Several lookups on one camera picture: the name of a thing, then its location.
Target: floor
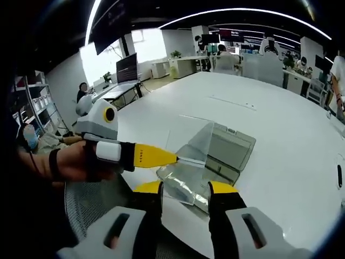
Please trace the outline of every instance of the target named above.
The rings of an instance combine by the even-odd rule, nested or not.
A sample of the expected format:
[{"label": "floor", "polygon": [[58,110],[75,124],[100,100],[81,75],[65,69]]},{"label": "floor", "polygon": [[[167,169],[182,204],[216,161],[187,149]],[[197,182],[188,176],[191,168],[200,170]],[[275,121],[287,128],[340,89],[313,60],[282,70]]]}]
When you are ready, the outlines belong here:
[{"label": "floor", "polygon": [[149,79],[143,82],[144,87],[141,87],[142,89],[141,91],[145,95],[146,93],[148,93],[147,90],[149,90],[150,92],[157,90],[161,88],[162,86],[167,85],[168,83],[174,82],[176,80],[177,79],[171,78],[170,76],[166,76],[159,79]]}]

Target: white table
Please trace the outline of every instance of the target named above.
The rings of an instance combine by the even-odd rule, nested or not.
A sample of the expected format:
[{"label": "white table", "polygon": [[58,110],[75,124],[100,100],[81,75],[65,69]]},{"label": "white table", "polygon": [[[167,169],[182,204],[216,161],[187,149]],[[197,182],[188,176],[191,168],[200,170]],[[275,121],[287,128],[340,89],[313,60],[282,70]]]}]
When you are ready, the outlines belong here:
[{"label": "white table", "polygon": [[107,92],[111,91],[112,89],[114,89],[115,87],[117,87],[117,83],[116,84],[110,84],[107,88],[105,88],[104,90],[102,90],[101,92],[98,93],[93,93],[91,95],[92,97],[92,102],[94,103],[95,101],[97,101],[98,99],[100,99],[102,96],[104,96]]},{"label": "white table", "polygon": [[310,78],[302,76],[301,74],[298,74],[295,71],[289,71],[289,70],[283,69],[283,72],[284,74],[288,75],[286,88],[289,91],[294,92],[298,95],[302,94],[302,88],[303,88],[304,82],[306,82],[308,85],[311,83]]},{"label": "white table", "polygon": [[[178,114],[213,120],[256,138],[236,188],[247,206],[282,227],[290,244],[316,249],[338,217],[344,195],[336,188],[336,159],[338,154],[345,158],[345,140],[322,108],[267,83],[200,72],[122,109],[118,139],[165,148],[171,117]],[[132,189],[157,179],[154,169],[142,168],[123,177]],[[162,222],[184,243],[213,258],[206,216],[165,197]]]},{"label": "white table", "polygon": [[209,59],[208,56],[191,56],[169,60],[170,67],[174,67],[174,78],[183,78],[196,72],[195,60]]},{"label": "white table", "polygon": [[116,85],[114,88],[112,88],[110,91],[108,91],[106,94],[104,94],[101,99],[105,100],[116,100],[121,95],[127,93],[128,91],[136,88],[139,97],[142,97],[142,93],[139,86],[136,86],[136,83],[122,83],[120,85]]}]

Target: computer monitor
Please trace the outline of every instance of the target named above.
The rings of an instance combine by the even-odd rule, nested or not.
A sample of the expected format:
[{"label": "computer monitor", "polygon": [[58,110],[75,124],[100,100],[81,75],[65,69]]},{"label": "computer monitor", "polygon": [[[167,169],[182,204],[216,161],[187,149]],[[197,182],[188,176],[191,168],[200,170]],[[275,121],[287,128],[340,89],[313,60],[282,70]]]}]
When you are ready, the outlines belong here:
[{"label": "computer monitor", "polygon": [[220,40],[224,42],[244,42],[241,31],[236,30],[219,30]]},{"label": "computer monitor", "polygon": [[209,53],[215,53],[215,52],[218,52],[218,48],[215,45],[209,45],[209,46],[207,46],[207,51]]},{"label": "computer monitor", "polygon": [[201,39],[203,41],[203,44],[219,43],[218,34],[202,34]]},{"label": "computer monitor", "polygon": [[315,66],[318,69],[321,69],[324,74],[329,74],[330,69],[332,68],[331,62],[328,60],[321,58],[318,55],[315,55]]},{"label": "computer monitor", "polygon": [[95,16],[91,40],[99,55],[113,42],[130,33],[130,15],[126,0],[101,1]]},{"label": "computer monitor", "polygon": [[127,81],[138,81],[136,53],[116,62],[118,84]]}]

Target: bracelet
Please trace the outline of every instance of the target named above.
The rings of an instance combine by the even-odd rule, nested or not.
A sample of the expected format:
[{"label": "bracelet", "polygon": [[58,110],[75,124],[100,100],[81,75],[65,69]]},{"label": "bracelet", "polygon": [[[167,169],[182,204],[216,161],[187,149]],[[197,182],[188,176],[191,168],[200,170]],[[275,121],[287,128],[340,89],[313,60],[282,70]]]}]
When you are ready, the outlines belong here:
[{"label": "bracelet", "polygon": [[53,176],[54,181],[64,181],[64,178],[61,176],[59,168],[58,168],[57,156],[58,156],[59,150],[60,148],[54,149],[49,154],[49,168],[50,168],[50,172]]}]

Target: yellow circle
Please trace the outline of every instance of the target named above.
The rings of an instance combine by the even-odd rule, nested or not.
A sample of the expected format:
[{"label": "yellow circle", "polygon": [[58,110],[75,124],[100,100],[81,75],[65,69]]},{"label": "yellow circle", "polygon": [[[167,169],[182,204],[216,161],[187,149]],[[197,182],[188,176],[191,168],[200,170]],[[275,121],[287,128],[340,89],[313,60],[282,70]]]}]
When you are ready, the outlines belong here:
[{"label": "yellow circle", "polygon": [[114,120],[115,118],[115,111],[113,108],[108,107],[105,108],[104,112],[103,112],[103,118],[107,123],[110,123]]}]

